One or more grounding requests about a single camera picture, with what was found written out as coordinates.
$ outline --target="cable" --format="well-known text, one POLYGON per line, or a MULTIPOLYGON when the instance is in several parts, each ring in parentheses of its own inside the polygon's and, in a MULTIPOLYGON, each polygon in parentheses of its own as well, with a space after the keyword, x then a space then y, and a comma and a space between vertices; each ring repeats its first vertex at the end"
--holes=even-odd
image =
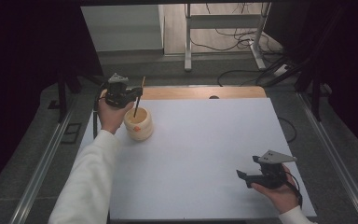
POLYGON ((296 184, 297 184, 297 188, 292 184, 292 183, 290 183, 289 181, 285 181, 285 185, 287 186, 287 187, 289 187, 289 189, 291 189, 294 193, 295 193, 295 195, 297 196, 297 199, 298 199, 298 205, 300 205, 300 208, 302 208, 302 204, 303 204, 303 197, 302 197, 302 195, 301 195, 301 193, 300 193, 300 186, 299 186, 299 184, 298 184, 298 181, 297 181, 297 179, 292 175, 292 174, 290 174, 289 172, 285 172, 285 173, 287 173, 287 174, 289 174, 295 181, 296 181, 296 184))
POLYGON ((270 74, 269 71, 271 70, 276 70, 279 68, 280 65, 282 65, 283 63, 285 63, 286 61, 288 60, 288 58, 286 56, 282 56, 280 59, 278 59, 277 61, 275 61, 274 63, 272 63, 268 69, 266 69, 261 75, 260 77, 255 81, 255 85, 256 86, 260 86, 260 87, 264 87, 263 85, 259 84, 260 80, 263 78, 263 77, 266 77, 267 75, 270 74))
POLYGON ((204 47, 204 48, 207 48, 207 49, 219 50, 219 51, 226 51, 226 50, 234 49, 235 47, 237 47, 237 46, 240 44, 240 42, 247 41, 247 40, 246 40, 246 39, 241 40, 240 42, 238 42, 237 44, 235 44, 234 46, 232 46, 232 47, 230 47, 230 48, 228 48, 228 49, 215 49, 215 48, 210 47, 210 46, 206 46, 206 45, 202 45, 202 44, 197 44, 197 43, 195 43, 195 42, 191 39, 191 37, 190 37, 190 41, 191 41, 191 43, 194 44, 195 46, 204 47))
POLYGON ((104 82, 100 86, 100 89, 98 89, 97 93, 95 94, 95 98, 94 98, 94 108, 92 110, 92 130, 93 130, 94 138, 96 138, 97 134, 98 134, 98 104, 99 104, 100 99, 104 98, 104 97, 101 97, 101 93, 103 92, 104 89, 106 89, 106 82, 104 82))
POLYGON ((290 122, 288 119, 284 119, 281 117, 278 117, 278 119, 286 121, 286 123, 288 123, 290 126, 292 126, 293 131, 295 132, 294 136, 291 139, 287 140, 287 143, 291 143, 291 142, 295 141, 297 138, 297 129, 296 129, 295 125, 293 125, 292 122, 290 122))
POLYGON ((242 83, 240 84, 240 87, 243 86, 243 84, 245 84, 245 83, 247 83, 247 82, 256 81, 256 80, 257 80, 257 78, 253 78, 253 79, 246 80, 246 81, 244 81, 244 82, 242 82, 242 83))
POLYGON ((223 87, 223 85, 220 83, 220 78, 222 78, 222 76, 225 75, 225 74, 233 73, 233 72, 254 72, 254 73, 257 73, 257 72, 260 72, 260 71, 250 71, 250 70, 230 70, 230 71, 226 71, 226 72, 220 74, 220 76, 217 78, 217 84, 220 87, 223 87))
POLYGON ((274 51, 274 50, 272 50, 272 49, 269 47, 269 37, 268 37, 267 35, 261 34, 261 36, 263 36, 263 37, 265 37, 265 38, 267 39, 266 46, 267 46, 269 52, 274 53, 274 54, 282 54, 282 52, 274 51))
POLYGON ((209 14, 211 14, 211 10, 209 10, 208 3, 205 3, 206 9, 208 10, 209 14))
POLYGON ((305 60, 304 62, 302 62, 301 64, 295 65, 293 68, 291 68, 290 70, 284 72, 283 74, 281 74, 278 77, 275 77, 274 79, 272 79, 271 81, 268 81, 267 83, 264 83, 262 85, 260 85, 261 87, 270 87, 273 86, 277 83, 280 83, 281 81, 297 74, 299 71, 301 71, 302 69, 304 69, 307 64, 309 63, 310 58, 308 58, 307 60, 305 60))
POLYGON ((266 55, 275 55, 275 54, 280 54, 280 53, 272 53, 272 52, 267 52, 261 49, 260 47, 260 51, 261 51, 261 57, 268 63, 275 63, 276 61, 271 61, 270 59, 266 58, 266 55))

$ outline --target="white shirt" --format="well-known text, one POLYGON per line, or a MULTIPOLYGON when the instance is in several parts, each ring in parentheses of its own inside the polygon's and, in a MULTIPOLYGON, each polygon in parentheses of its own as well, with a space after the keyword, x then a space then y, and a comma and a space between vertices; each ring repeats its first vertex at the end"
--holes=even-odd
MULTIPOLYGON (((71 174, 54 206, 49 224, 105 224, 119 142, 100 130, 76 157, 71 174)), ((279 215, 283 224, 310 224, 298 207, 279 215)))

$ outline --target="cup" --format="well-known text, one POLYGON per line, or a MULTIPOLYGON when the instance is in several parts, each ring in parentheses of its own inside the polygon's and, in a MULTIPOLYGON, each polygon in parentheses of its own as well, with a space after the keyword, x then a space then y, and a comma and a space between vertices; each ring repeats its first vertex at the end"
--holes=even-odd
POLYGON ((135 117, 134 112, 135 108, 129 110, 124 116, 127 133, 133 140, 144 141, 153 133, 152 117, 150 112, 142 107, 138 107, 135 117))

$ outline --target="wire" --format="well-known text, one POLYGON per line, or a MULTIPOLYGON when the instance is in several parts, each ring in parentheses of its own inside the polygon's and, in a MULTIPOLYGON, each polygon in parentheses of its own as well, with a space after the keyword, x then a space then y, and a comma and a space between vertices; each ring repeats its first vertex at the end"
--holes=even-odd
POLYGON ((281 117, 278 117, 278 119, 283 120, 286 123, 288 123, 293 128, 293 131, 295 132, 294 136, 291 139, 287 140, 287 143, 291 143, 291 142, 295 141, 297 138, 297 129, 296 129, 295 125, 293 125, 293 123, 290 122, 288 119, 284 119, 281 117))
POLYGON ((104 82, 101 86, 100 89, 98 89, 97 93, 95 94, 95 98, 94 98, 94 108, 92 111, 92 130, 93 130, 93 136, 94 138, 97 137, 98 134, 98 104, 100 99, 104 98, 101 97, 101 93, 103 92, 103 90, 106 89, 106 82, 104 82))
POLYGON ((261 34, 261 36, 263 36, 263 37, 265 37, 265 38, 267 39, 266 46, 267 46, 269 52, 274 53, 274 54, 282 54, 281 52, 274 51, 274 50, 272 50, 272 49, 269 47, 269 37, 268 37, 267 35, 261 34))
POLYGON ((191 41, 191 43, 194 44, 195 46, 204 47, 204 48, 207 48, 207 49, 219 50, 219 51, 226 51, 226 50, 234 49, 235 47, 237 47, 237 46, 240 44, 240 42, 247 41, 247 40, 246 40, 246 39, 241 40, 241 41, 239 41, 237 44, 235 44, 234 46, 232 46, 232 47, 230 47, 230 48, 228 48, 228 49, 216 49, 216 48, 213 48, 213 47, 210 47, 210 46, 206 46, 206 45, 202 45, 202 44, 197 44, 197 43, 195 43, 195 42, 191 39, 191 37, 190 37, 190 41, 191 41))
POLYGON ((297 179, 292 174, 290 174, 289 172, 285 172, 285 173, 289 174, 296 181, 297 188, 287 180, 285 181, 285 185, 295 193, 298 199, 298 205, 300 205, 300 208, 302 208, 303 197, 300 193, 300 185, 298 184, 297 179))
POLYGON ((266 62, 269 62, 269 63, 275 63, 276 61, 271 61, 270 59, 267 59, 266 58, 266 55, 274 55, 275 53, 268 53, 268 52, 266 52, 266 51, 264 51, 264 50, 262 50, 261 48, 260 48, 260 51, 261 51, 261 57, 266 61, 266 62))
POLYGON ((275 71, 276 69, 279 68, 279 66, 281 66, 283 63, 285 63, 288 60, 288 58, 286 56, 282 56, 280 59, 278 59, 277 61, 275 61, 274 63, 272 63, 268 69, 266 69, 263 74, 260 75, 260 77, 255 81, 255 85, 256 86, 260 86, 263 87, 262 84, 259 84, 260 80, 264 77, 266 77, 267 75, 270 75, 271 73, 269 71, 275 71))
POLYGON ((211 10, 209 10, 208 3, 206 3, 205 5, 206 5, 206 9, 208 10, 209 14, 211 14, 211 10))
POLYGON ((240 7, 240 3, 237 3, 237 7, 231 12, 234 13, 235 11, 237 11, 237 9, 240 7))
MULTIPOLYGON (((226 71, 226 72, 220 74, 220 76, 217 78, 217 84, 220 87, 223 87, 223 85, 220 83, 220 78, 222 78, 225 74, 234 73, 234 72, 253 72, 253 73, 258 73, 260 71, 251 71, 251 70, 230 70, 230 71, 226 71)), ((253 81, 253 80, 247 80, 247 81, 243 82, 242 84, 240 84, 240 86, 243 85, 246 82, 250 82, 250 81, 253 81)))

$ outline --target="white table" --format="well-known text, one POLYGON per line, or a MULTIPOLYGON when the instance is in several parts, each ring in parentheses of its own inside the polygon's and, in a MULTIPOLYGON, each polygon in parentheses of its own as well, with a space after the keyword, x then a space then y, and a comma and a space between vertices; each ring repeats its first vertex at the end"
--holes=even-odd
MULTIPOLYGON (((131 140, 117 131, 122 154, 111 199, 112 220, 220 220, 276 217, 270 201, 237 177, 260 174, 252 156, 267 150, 291 155, 269 98, 143 100, 153 135, 131 140)), ((92 141, 89 123, 82 146, 92 141)), ((316 216, 301 176, 306 216, 316 216)))

